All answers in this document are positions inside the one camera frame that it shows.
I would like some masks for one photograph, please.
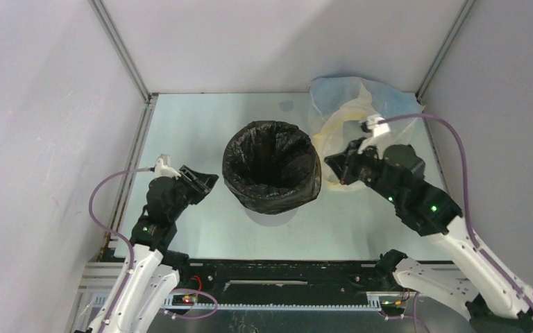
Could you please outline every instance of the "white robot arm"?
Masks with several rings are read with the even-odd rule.
[[[147,204],[132,230],[133,252],[124,262],[119,279],[87,333],[145,333],[167,295],[187,271],[189,257],[168,250],[176,234],[176,219],[188,205],[207,196],[218,176],[171,167],[161,155],[155,178],[146,194]]]
[[[447,193],[424,181],[424,161],[411,146],[394,144],[380,156],[374,144],[390,135],[382,120],[378,114],[368,117],[362,127],[372,136],[352,141],[343,153],[328,156],[324,162],[341,183],[362,181],[385,197],[405,225],[448,253],[468,279],[449,278],[396,250],[384,255],[377,267],[400,286],[459,312],[477,332],[532,332],[533,310],[527,301],[533,303],[533,287],[510,271],[474,230],[469,234],[460,207]],[[513,277],[522,293],[487,257]]]

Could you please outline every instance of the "red wire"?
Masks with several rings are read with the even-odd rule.
[[[405,302],[406,300],[409,300],[409,293],[410,293],[410,292],[411,292],[411,291],[408,289],[408,290],[407,290],[407,298],[406,298],[406,299],[403,299],[403,296],[405,295],[405,290],[403,291],[403,293],[401,294],[401,301],[402,301],[402,302]]]
[[[201,282],[201,278],[197,275],[193,275],[191,277],[191,280],[197,280],[197,282],[199,282],[199,288],[197,290],[201,291],[201,289],[203,288],[203,283]]]

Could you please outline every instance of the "plastic bag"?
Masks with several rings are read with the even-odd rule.
[[[279,214],[318,197],[321,162],[310,136],[283,121],[253,121],[228,142],[223,179],[240,203]]]
[[[319,78],[310,87],[312,107],[308,116],[310,134],[322,163],[322,181],[328,188],[351,191],[364,188],[361,182],[340,185],[332,169],[323,163],[326,156],[344,151],[348,143],[364,135],[359,121],[379,113],[385,118],[421,112],[415,96],[358,77]],[[380,152],[390,144],[411,141],[414,122],[391,124],[391,137],[378,144]]]

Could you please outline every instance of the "black bin liner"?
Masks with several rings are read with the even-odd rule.
[[[318,197],[321,165],[310,136],[283,121],[253,121],[228,142],[223,179],[254,212],[279,214]]]

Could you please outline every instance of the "metal frame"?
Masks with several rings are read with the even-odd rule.
[[[146,136],[148,135],[148,129],[150,128],[150,122],[152,121],[157,100],[158,94],[152,94],[148,103],[144,105],[130,149],[130,155],[128,156],[128,161],[124,170],[132,170],[138,167],[139,159],[142,156],[142,149],[144,148],[144,142],[146,141]],[[110,228],[114,230],[119,230],[119,226],[121,225],[121,220],[123,219],[126,211],[126,205],[132,191],[134,179],[134,173],[125,175],[121,179],[119,190],[115,198],[115,206],[109,222]],[[109,234],[105,236],[105,243],[101,249],[101,252],[99,253],[99,259],[104,253],[105,248],[107,248],[110,243],[114,241],[116,240],[113,239]]]
[[[148,88],[146,88],[144,80],[142,79],[134,60],[128,52],[128,48],[122,40],[119,31],[117,31],[117,27],[113,23],[113,20],[111,19],[103,0],[89,0],[89,2],[91,3],[91,7],[93,7],[95,15],[97,15],[99,18],[103,29],[107,33],[107,36],[111,41],[111,45],[113,45],[113,48],[117,52],[121,63],[124,64],[126,71],[128,71],[130,78],[142,96],[142,99],[145,103],[148,103],[151,97],[150,91],[148,91]]]
[[[428,68],[428,71],[426,72],[426,75],[424,76],[424,79],[422,80],[422,83],[420,84],[420,87],[416,92],[416,96],[418,97],[418,100],[420,102],[424,102],[425,95],[428,92],[428,88],[434,80],[434,77],[436,76],[436,72],[440,68],[440,65],[442,65],[442,62],[448,54],[450,47],[455,42],[457,36],[461,31],[461,28],[463,27],[463,24],[467,20],[468,16],[471,13],[471,10],[473,9],[473,6],[476,3],[477,0],[465,0],[465,3],[463,3],[463,6],[461,7],[459,14],[457,15],[457,18],[455,19],[455,22],[450,27],[450,30],[448,31],[446,38],[442,42],[442,45],[440,46],[436,57],[434,57],[434,61],[432,61],[430,68]]]
[[[366,304],[361,303],[351,303],[351,300],[353,300],[352,294],[349,289],[351,284],[357,284],[358,279],[353,279],[352,282],[350,280],[346,280],[341,282],[341,285],[338,285],[337,283],[339,280],[335,280],[335,283],[333,284],[333,287],[330,287],[331,289],[337,288],[339,293],[344,294],[344,288],[340,289],[342,286],[346,287],[346,300],[347,303],[345,305],[333,305],[330,302],[330,305],[326,305],[328,303],[326,302],[326,297],[322,297],[320,293],[317,293],[315,295],[316,298],[320,298],[320,302],[323,302],[324,305],[316,305],[316,304],[309,304],[309,305],[299,305],[301,304],[301,299],[297,298],[295,299],[297,301],[298,305],[295,304],[285,304],[282,303],[280,305],[272,305],[272,304],[254,304],[254,305],[248,305],[248,304],[240,304],[241,302],[244,302],[242,298],[239,298],[241,295],[248,295],[250,293],[246,293],[244,290],[247,289],[245,287],[248,287],[248,284],[255,283],[262,288],[264,288],[264,284],[267,281],[241,281],[241,280],[234,280],[237,278],[237,274],[232,274],[232,279],[228,278],[227,276],[223,276],[223,271],[220,272],[220,274],[216,274],[215,272],[212,272],[211,267],[203,268],[201,265],[203,262],[205,263],[211,263],[212,262],[219,262],[221,264],[224,264],[224,262],[231,262],[233,266],[235,266],[235,271],[240,268],[240,264],[244,264],[245,261],[241,260],[211,260],[211,259],[199,259],[195,260],[192,259],[191,263],[191,269],[194,269],[195,274],[199,274],[201,279],[204,281],[203,285],[210,284],[211,282],[216,283],[213,287],[210,287],[213,291],[220,291],[223,290],[225,293],[226,290],[228,290],[228,295],[215,295],[218,300],[220,296],[223,296],[229,300],[238,300],[239,302],[226,302],[225,304],[220,304],[220,308],[224,310],[244,310],[244,311],[379,311],[380,310],[380,301],[381,298],[384,298],[384,300],[393,300],[394,298],[400,298],[402,296],[401,291],[366,291]],[[274,261],[260,261],[262,264],[268,264],[269,262]],[[255,263],[252,261],[247,261],[248,265],[254,265]],[[323,266],[330,266],[328,268],[332,268],[335,264],[351,264],[355,267],[360,267],[363,270],[366,269],[373,269],[375,264],[373,262],[308,262],[306,265],[323,265]],[[121,272],[123,262],[91,262],[88,263],[85,266],[85,270],[83,271],[83,277],[81,279],[81,283],[78,287],[78,291],[75,297],[75,301],[70,313],[70,317],[66,326],[65,332],[74,332],[74,330],[82,330],[84,331],[89,322],[92,320],[93,315],[95,315],[98,310],[103,306],[105,303],[105,299],[108,297],[109,292],[111,291],[114,283],[117,281],[117,278]],[[462,274],[462,272],[454,265],[454,264],[448,264],[445,262],[442,263],[432,263],[428,262],[425,264],[426,268],[431,268],[436,271],[440,271],[441,276],[445,276],[447,278],[450,278],[452,280],[464,280],[465,277]],[[365,282],[366,277],[362,276],[362,281]],[[296,281],[291,281],[288,283],[290,286],[295,286],[297,288],[305,287],[308,291],[311,291],[311,287],[305,284],[298,284],[293,283]],[[281,285],[273,285],[273,288],[281,288]],[[232,292],[232,289],[239,288],[240,290],[236,292]],[[246,301],[249,300],[249,298],[252,298],[252,295],[246,296]],[[164,308],[168,309],[185,309],[186,307],[179,306],[179,305],[172,305],[173,298],[171,296],[168,296],[167,299],[164,302]],[[213,307],[212,304],[197,304],[195,306],[196,309],[200,310],[207,310],[211,309]]]
[[[129,54],[128,49],[124,41],[122,40],[119,31],[117,30],[117,27],[115,26],[107,8],[105,7],[105,4],[103,3],[104,1],[89,0],[89,2],[91,3],[96,16],[99,18],[103,29],[110,38],[110,42],[113,45],[115,51],[117,52],[117,55],[119,56],[122,64],[125,66],[128,75],[134,82],[134,85],[136,86],[138,92],[140,93],[142,99],[145,102],[144,109],[142,111],[142,116],[140,118],[135,134],[135,138],[130,148],[130,155],[126,163],[126,169],[134,169],[139,164],[139,159],[142,154],[146,135],[148,133],[150,122],[152,120],[155,104],[158,99],[158,94],[151,94],[148,88],[146,87],[145,82],[142,76],[140,75],[136,64],[134,63],[131,55]],[[459,11],[457,18],[455,19],[455,22],[448,31],[445,40],[443,41],[440,49],[438,50],[438,53],[436,54],[432,64],[430,65],[430,68],[428,69],[424,79],[422,80],[418,91],[416,92],[416,97],[418,98],[418,101],[420,101],[420,103],[424,102],[425,95],[428,92],[428,89],[436,75],[436,72],[438,71],[444,58],[448,54],[453,42],[459,35],[463,24],[470,15],[471,10],[473,9],[476,2],[477,0],[465,0],[464,5]],[[426,130],[428,135],[430,136],[430,143],[434,150],[434,156],[438,159],[438,155],[434,147],[434,142],[432,140],[432,136],[430,135],[428,127],[426,128]],[[438,165],[441,176],[443,178],[440,163],[438,163]],[[124,215],[127,199],[132,188],[133,179],[134,175],[130,175],[125,176],[122,180],[116,198],[115,209],[110,219],[110,224],[112,225],[112,228],[119,229],[119,224],[121,223],[121,219]],[[113,244],[110,243],[114,242],[114,239],[107,238],[104,248],[106,248],[107,246],[113,247]],[[449,271],[449,273],[452,272],[453,275],[460,275],[460,278],[464,278],[458,268],[452,264],[440,263],[435,265],[434,269],[440,271]],[[73,332],[74,330],[84,329],[86,325],[88,325],[88,321],[90,319],[93,309],[96,308],[99,303],[103,304],[103,297],[111,290],[120,270],[121,263],[92,262],[88,263],[85,266],[85,270],[83,272],[83,279],[81,280],[81,284],[78,288],[73,303],[72,311],[70,313],[69,321],[65,330],[66,332]],[[368,293],[368,295],[373,297],[398,297],[400,296],[400,293],[395,291],[377,291],[370,292]]]

